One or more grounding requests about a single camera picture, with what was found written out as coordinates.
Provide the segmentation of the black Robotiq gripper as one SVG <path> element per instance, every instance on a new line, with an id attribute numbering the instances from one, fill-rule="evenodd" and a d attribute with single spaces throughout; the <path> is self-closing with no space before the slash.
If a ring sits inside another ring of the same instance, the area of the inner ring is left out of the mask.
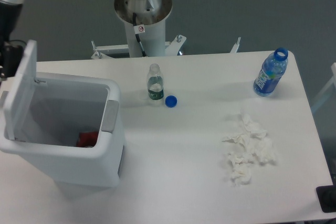
<path id="1" fill-rule="evenodd" d="M 9 41 L 22 9 L 23 4 L 1 1 L 1 79 L 15 76 L 24 55 L 25 41 Z"/>

